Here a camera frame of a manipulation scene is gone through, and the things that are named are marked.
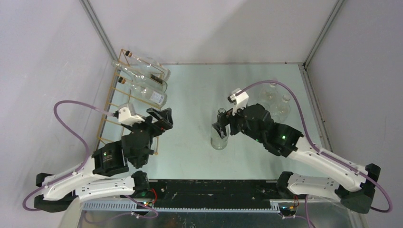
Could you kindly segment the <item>clear bottle white label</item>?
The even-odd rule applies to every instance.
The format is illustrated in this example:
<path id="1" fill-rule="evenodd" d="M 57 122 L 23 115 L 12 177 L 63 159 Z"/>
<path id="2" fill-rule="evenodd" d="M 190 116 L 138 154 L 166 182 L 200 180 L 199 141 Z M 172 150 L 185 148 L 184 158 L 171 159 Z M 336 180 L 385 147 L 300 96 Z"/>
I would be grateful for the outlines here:
<path id="1" fill-rule="evenodd" d="M 123 77 L 119 77 L 118 82 L 129 87 L 131 94 L 145 102 L 149 102 L 155 106 L 163 107 L 167 102 L 167 95 L 145 82 L 129 81 Z"/>

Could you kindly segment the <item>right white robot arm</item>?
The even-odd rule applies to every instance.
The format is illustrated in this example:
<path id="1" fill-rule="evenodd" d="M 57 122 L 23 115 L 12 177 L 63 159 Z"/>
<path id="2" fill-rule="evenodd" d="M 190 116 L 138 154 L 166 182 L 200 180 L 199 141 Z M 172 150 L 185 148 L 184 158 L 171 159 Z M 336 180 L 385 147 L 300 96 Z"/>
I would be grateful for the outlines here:
<path id="1" fill-rule="evenodd" d="M 276 186 L 281 198 L 317 195 L 337 200 L 357 213 L 370 211 L 381 171 L 376 164 L 357 165 L 324 148 L 317 152 L 307 136 L 289 125 L 273 121 L 269 111 L 260 104 L 219 113 L 212 129 L 221 138 L 242 133 L 261 143 L 273 155 L 302 162 L 328 175 L 319 178 L 284 171 Z"/>

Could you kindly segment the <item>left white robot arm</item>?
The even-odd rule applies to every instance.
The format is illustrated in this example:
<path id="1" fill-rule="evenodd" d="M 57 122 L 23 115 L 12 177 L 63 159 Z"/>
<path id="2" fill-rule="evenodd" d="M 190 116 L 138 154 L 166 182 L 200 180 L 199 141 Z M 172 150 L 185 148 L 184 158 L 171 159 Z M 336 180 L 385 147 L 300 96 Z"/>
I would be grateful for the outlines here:
<path id="1" fill-rule="evenodd" d="M 40 191 L 34 198 L 34 209 L 62 212 L 75 199 L 85 202 L 126 195 L 145 199 L 151 190 L 147 173 L 140 170 L 131 173 L 128 165 L 136 169 L 146 165 L 154 154 L 154 138 L 173 127 L 171 108 L 162 111 L 149 108 L 147 113 L 149 116 L 141 117 L 122 107 L 114 116 L 129 134 L 94 151 L 84 165 L 56 175 L 38 174 L 36 185 Z"/>

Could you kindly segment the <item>long clear glass bottle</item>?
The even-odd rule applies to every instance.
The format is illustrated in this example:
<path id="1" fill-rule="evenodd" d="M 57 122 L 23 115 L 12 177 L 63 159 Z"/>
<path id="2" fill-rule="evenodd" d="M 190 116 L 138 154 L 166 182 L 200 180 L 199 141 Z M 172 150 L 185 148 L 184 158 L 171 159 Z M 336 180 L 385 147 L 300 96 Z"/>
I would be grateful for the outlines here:
<path id="1" fill-rule="evenodd" d="M 216 150 L 223 150 L 228 144 L 228 138 L 230 133 L 229 126 L 225 126 L 225 130 L 227 135 L 224 138 L 221 138 L 220 132 L 217 131 L 215 126 L 219 126 L 216 123 L 218 120 L 211 125 L 211 146 Z"/>

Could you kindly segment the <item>clear bottle frosted cap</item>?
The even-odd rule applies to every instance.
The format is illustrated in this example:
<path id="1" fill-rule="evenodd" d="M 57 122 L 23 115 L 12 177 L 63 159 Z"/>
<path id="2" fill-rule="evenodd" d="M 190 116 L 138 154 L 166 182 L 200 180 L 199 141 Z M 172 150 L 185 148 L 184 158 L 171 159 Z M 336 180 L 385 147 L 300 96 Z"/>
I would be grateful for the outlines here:
<path id="1" fill-rule="evenodd" d="M 288 118 L 290 114 L 290 100 L 290 95 L 283 95 L 280 100 L 270 106 L 269 112 L 274 122 L 284 123 L 284 121 Z"/>

